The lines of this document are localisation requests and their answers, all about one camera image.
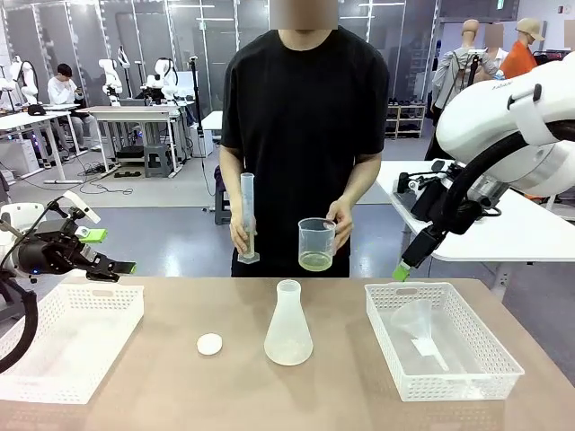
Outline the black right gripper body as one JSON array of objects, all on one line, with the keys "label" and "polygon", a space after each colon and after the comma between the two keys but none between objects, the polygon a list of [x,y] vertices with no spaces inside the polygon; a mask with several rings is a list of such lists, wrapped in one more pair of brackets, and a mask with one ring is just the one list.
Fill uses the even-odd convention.
[{"label": "black right gripper body", "polygon": [[455,212],[444,214],[444,204],[453,181],[445,176],[420,177],[412,190],[415,201],[411,206],[411,215],[421,222],[435,222],[445,218],[452,219]]}]

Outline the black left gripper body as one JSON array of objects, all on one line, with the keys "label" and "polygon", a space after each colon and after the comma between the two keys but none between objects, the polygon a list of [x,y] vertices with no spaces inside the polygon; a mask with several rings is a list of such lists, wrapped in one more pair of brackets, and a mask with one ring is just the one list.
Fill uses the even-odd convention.
[{"label": "black left gripper body", "polygon": [[97,253],[76,235],[71,218],[40,222],[15,252],[15,268],[28,275],[63,275],[97,264]]}]

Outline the person's left hand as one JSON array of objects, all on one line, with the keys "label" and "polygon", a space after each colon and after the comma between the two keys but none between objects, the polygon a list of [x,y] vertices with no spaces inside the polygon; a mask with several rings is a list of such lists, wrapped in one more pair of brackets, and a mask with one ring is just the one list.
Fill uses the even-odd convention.
[{"label": "person's left hand", "polygon": [[343,198],[333,201],[326,218],[335,223],[335,250],[338,251],[349,240],[354,224],[351,204]]}]

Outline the person's right hand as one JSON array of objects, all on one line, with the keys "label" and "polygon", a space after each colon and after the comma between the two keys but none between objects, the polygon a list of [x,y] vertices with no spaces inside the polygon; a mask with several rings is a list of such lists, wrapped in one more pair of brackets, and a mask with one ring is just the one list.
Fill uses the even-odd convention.
[{"label": "person's right hand", "polygon": [[243,225],[243,214],[241,209],[235,209],[231,212],[230,219],[230,237],[232,243],[241,256],[252,254],[252,243],[256,235],[255,232],[248,232]]}]

